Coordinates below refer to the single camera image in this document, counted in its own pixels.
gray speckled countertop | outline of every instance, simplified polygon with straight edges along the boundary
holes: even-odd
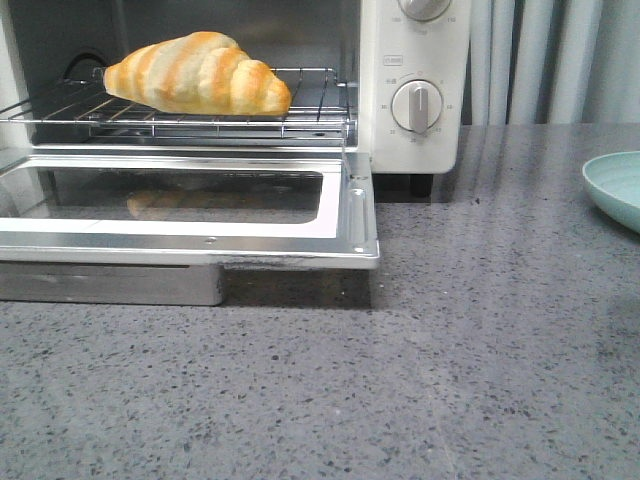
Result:
[[[375,272],[0,303],[0,477],[639,478],[640,235],[580,176],[636,149],[634,125],[465,129],[431,202],[380,192]]]

light blue plate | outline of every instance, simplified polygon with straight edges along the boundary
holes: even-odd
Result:
[[[595,204],[640,233],[640,152],[596,157],[584,164],[582,175]]]

white toaster oven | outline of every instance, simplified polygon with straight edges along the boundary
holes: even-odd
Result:
[[[456,159],[470,0],[0,0],[0,298],[217,304],[226,268],[375,268],[375,174]],[[279,117],[109,96],[131,51],[219,31]]]

